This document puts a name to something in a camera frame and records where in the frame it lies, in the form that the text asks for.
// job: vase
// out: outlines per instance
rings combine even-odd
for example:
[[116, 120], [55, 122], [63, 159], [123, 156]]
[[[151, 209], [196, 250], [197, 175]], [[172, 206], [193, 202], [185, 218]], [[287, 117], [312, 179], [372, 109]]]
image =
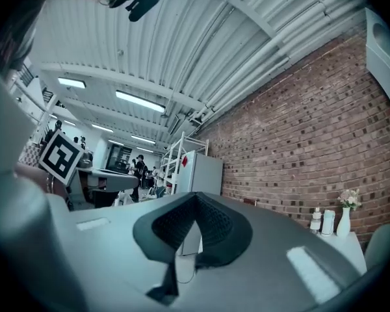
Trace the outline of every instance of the vase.
[[343, 216], [341, 217], [341, 220], [339, 221], [337, 227], [338, 237], [346, 237], [350, 233], [351, 230], [350, 209], [351, 208], [343, 208]]

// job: ceiling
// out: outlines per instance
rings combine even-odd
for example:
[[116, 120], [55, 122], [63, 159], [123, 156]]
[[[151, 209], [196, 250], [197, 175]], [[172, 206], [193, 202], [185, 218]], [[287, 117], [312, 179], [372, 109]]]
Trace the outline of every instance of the ceiling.
[[[49, 0], [32, 63], [80, 121], [163, 147], [211, 122], [316, 48], [363, 21], [365, 0], [161, 0], [140, 21], [93, 0]], [[85, 89], [65, 88], [64, 76]], [[116, 97], [166, 106], [167, 117]], [[174, 120], [180, 119], [173, 133]]]

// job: white bottle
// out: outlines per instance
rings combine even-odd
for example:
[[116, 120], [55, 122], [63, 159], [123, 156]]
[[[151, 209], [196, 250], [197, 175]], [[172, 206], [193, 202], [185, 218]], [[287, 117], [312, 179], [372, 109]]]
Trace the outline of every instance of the white bottle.
[[312, 233], [318, 233], [320, 229], [320, 218], [322, 214], [319, 211], [319, 207], [315, 208], [315, 211], [312, 214], [312, 221], [311, 221], [311, 232]]

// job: white table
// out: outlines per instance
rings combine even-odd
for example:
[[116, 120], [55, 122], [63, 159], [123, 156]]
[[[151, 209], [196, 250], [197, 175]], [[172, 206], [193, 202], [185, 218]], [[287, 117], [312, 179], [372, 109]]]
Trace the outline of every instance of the white table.
[[335, 233], [328, 237], [319, 234], [317, 236], [341, 253], [361, 275], [367, 272], [363, 250], [355, 232], [350, 232], [344, 238], [338, 237]]

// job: ceiling light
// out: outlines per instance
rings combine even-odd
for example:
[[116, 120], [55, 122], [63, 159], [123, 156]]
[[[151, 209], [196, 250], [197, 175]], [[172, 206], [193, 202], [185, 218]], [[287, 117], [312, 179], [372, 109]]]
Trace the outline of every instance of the ceiling light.
[[124, 146], [124, 144], [119, 143], [119, 142], [114, 141], [114, 140], [109, 140], [109, 142], [114, 143], [114, 144], [118, 144], [119, 146]]
[[116, 90], [116, 96], [120, 99], [124, 99], [126, 101], [130, 101], [132, 103], [139, 104], [139, 105], [142, 105], [144, 107], [148, 107], [149, 109], [158, 111], [160, 113], [164, 112], [164, 106], [156, 104], [152, 101], [147, 101], [145, 99], [126, 94], [125, 92], [121, 92], [119, 90]]
[[106, 131], [106, 132], [113, 133], [112, 129], [109, 129], [109, 128], [101, 127], [99, 125], [94, 125], [93, 123], [91, 124], [91, 126], [95, 127], [95, 128], [98, 128], [98, 129], [102, 129], [103, 131]]
[[146, 140], [145, 138], [139, 138], [139, 137], [134, 136], [134, 135], [132, 135], [131, 137], [132, 137], [132, 138], [135, 138], [136, 140], [140, 140], [140, 141], [144, 141], [144, 142], [149, 142], [149, 143], [151, 143], [151, 144], [155, 144], [155, 143], [156, 143], [155, 141]]
[[64, 120], [68, 125], [73, 125], [73, 126], [76, 126], [73, 122], [69, 122], [67, 120]]
[[143, 150], [143, 151], [147, 151], [149, 153], [153, 153], [151, 150], [147, 150], [147, 149], [144, 149], [144, 148], [139, 148], [139, 147], [136, 147], [137, 149], [140, 149], [140, 150]]
[[65, 79], [64, 77], [58, 77], [58, 81], [60, 84], [64, 86], [75, 86], [77, 88], [85, 89], [85, 82], [73, 79]]

